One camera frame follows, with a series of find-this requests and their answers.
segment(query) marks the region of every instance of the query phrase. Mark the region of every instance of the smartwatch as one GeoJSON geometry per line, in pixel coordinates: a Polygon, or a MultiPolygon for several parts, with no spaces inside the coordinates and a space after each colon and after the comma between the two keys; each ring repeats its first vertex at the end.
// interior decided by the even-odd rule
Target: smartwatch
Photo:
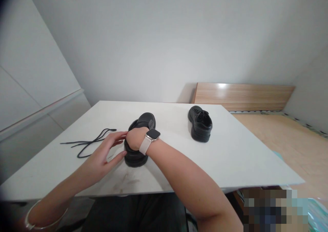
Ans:
{"type": "Polygon", "coordinates": [[[155,130],[155,129],[150,129],[146,135],[145,135],[145,138],[143,140],[143,142],[141,143],[141,146],[140,146],[140,149],[139,151],[141,153],[143,153],[143,155],[146,155],[146,152],[147,152],[147,149],[149,148],[149,145],[157,140],[158,138],[160,138],[160,133],[155,130]]]}

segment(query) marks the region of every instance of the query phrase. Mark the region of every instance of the black leather shoe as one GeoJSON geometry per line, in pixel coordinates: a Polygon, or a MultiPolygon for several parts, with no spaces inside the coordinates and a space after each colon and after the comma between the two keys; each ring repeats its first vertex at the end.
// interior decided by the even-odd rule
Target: black leather shoe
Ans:
{"type": "Polygon", "coordinates": [[[212,120],[208,112],[199,106],[193,106],[188,113],[188,118],[192,123],[191,137],[199,142],[208,142],[213,128],[212,120]]]}
{"type": "MultiPolygon", "coordinates": [[[[133,128],[147,127],[150,129],[155,129],[156,121],[152,113],[144,113],[137,120],[135,120],[129,127],[129,131],[133,128]]],[[[139,151],[134,151],[130,148],[127,141],[124,141],[124,149],[127,151],[127,154],[124,156],[124,160],[127,166],[130,167],[140,167],[143,166],[147,160],[148,155],[143,155],[139,151]]]]}

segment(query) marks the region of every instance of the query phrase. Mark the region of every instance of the white table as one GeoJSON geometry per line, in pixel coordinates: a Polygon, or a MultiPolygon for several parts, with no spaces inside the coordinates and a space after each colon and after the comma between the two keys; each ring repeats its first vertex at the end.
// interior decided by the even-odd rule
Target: white table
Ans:
{"type": "MultiPolygon", "coordinates": [[[[5,181],[0,189],[7,201],[44,197],[86,159],[76,155],[82,146],[70,148],[61,142],[92,141],[105,128],[125,131],[142,113],[151,112],[161,139],[198,164],[224,190],[241,187],[299,184],[304,180],[221,105],[200,105],[213,121],[207,143],[190,136],[188,111],[193,105],[175,103],[100,101],[5,181]]],[[[100,143],[90,145],[92,153],[100,143]]],[[[123,144],[108,156],[123,151],[123,144]]],[[[139,168],[122,161],[103,180],[78,196],[104,196],[171,192],[162,172],[149,158],[139,168]]]]}

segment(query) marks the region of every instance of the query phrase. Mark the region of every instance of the wooden bed frame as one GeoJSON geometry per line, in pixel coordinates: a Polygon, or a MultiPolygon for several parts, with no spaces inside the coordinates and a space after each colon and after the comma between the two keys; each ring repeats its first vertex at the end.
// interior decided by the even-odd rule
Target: wooden bed frame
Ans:
{"type": "Polygon", "coordinates": [[[294,86],[197,83],[191,103],[220,104],[228,111],[282,110],[294,86]]]}

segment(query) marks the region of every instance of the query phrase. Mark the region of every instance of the bangle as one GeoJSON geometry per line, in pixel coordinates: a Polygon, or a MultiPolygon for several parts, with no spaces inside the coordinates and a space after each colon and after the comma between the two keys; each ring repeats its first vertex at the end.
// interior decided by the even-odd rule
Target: bangle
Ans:
{"type": "Polygon", "coordinates": [[[31,225],[29,222],[28,222],[28,215],[30,215],[30,212],[31,210],[36,206],[36,204],[38,204],[41,200],[37,201],[32,207],[31,209],[28,211],[28,213],[26,214],[26,217],[25,217],[25,220],[24,220],[24,223],[25,223],[25,228],[28,229],[28,230],[32,230],[32,229],[36,229],[36,230],[43,230],[43,229],[47,229],[53,225],[55,225],[56,223],[58,223],[62,218],[63,216],[66,214],[68,208],[66,209],[66,211],[64,212],[64,214],[57,220],[55,221],[54,223],[48,225],[48,226],[45,226],[45,227],[35,227],[35,225],[31,225]]]}

